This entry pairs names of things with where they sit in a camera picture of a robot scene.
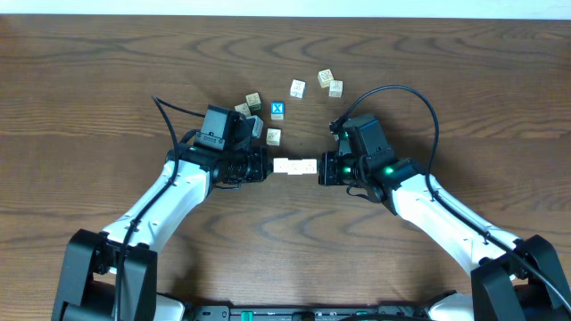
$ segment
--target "wooden block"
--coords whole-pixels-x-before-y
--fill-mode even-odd
[[[284,113],[286,112],[286,105],[280,102],[273,102],[271,104],[271,119],[284,120]]]
[[[331,80],[334,80],[333,73],[331,70],[322,70],[318,74],[318,80],[321,88],[329,87]]]
[[[343,81],[331,80],[331,84],[329,84],[329,97],[341,97],[342,92]]]
[[[253,93],[246,96],[246,102],[250,108],[250,112],[261,111],[260,94]]]
[[[268,128],[268,136],[266,137],[266,144],[272,146],[279,146],[279,140],[281,139],[282,131],[281,129]]]
[[[294,79],[294,82],[292,82],[292,88],[289,91],[289,95],[297,98],[303,98],[304,91],[305,91],[305,82]]]
[[[236,111],[238,112],[242,112],[246,116],[252,116],[252,114],[250,113],[250,108],[248,108],[247,103],[241,103],[235,106],[234,109],[236,109]]]

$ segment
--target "wooden table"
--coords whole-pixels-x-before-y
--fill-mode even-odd
[[[434,173],[499,226],[541,234],[571,276],[571,22],[120,16],[0,17],[0,319],[47,319],[70,237],[100,231],[161,171],[169,132],[150,99],[195,111],[258,92],[283,130],[274,156],[335,148],[327,123],[369,89],[434,104]],[[328,98],[318,71],[343,80]],[[307,82],[303,99],[288,94]],[[269,103],[285,102],[285,121]],[[374,112],[401,156],[426,161],[413,95]],[[201,120],[169,111],[179,135]],[[317,177],[215,191],[161,255],[159,289],[235,304],[376,304],[469,292],[464,271],[383,206]]]

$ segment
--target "white wall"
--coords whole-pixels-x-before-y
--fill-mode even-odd
[[[0,13],[571,20],[571,0],[0,0]]]

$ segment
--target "black joint motor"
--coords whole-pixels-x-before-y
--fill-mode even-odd
[[[321,156],[320,185],[364,188],[369,201],[385,202],[400,182],[422,171],[416,162],[396,157],[374,115],[339,119],[333,128],[337,150]]]
[[[237,111],[209,105],[203,127],[192,145],[181,142],[180,159],[198,164],[211,173],[211,186],[217,183],[241,185],[261,182],[271,173],[265,146],[252,146],[260,135],[259,118],[246,118]],[[173,159],[169,151],[168,159]]]

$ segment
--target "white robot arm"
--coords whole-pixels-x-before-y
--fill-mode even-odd
[[[167,184],[173,169],[174,161],[167,161],[161,175],[143,197],[127,213],[103,229],[108,240],[123,243],[131,219]],[[201,169],[197,164],[181,160],[174,183],[141,218],[137,229],[128,241],[128,246],[145,244],[150,250],[161,253],[183,218],[196,205],[204,201],[208,195],[210,183],[208,171]]]
[[[417,174],[403,182],[401,187],[393,191],[395,212],[410,223],[422,229],[443,249],[445,249],[458,264],[470,275],[470,272],[480,266],[483,258],[496,259],[505,253],[492,243],[488,243],[472,228],[447,211],[440,202],[436,202],[426,189],[425,176]],[[432,187],[438,191],[441,198],[454,207],[463,217],[487,230],[491,235],[505,244],[515,248],[514,241],[518,239],[512,233],[506,232],[481,218],[452,195],[446,192],[434,177],[431,176]]]

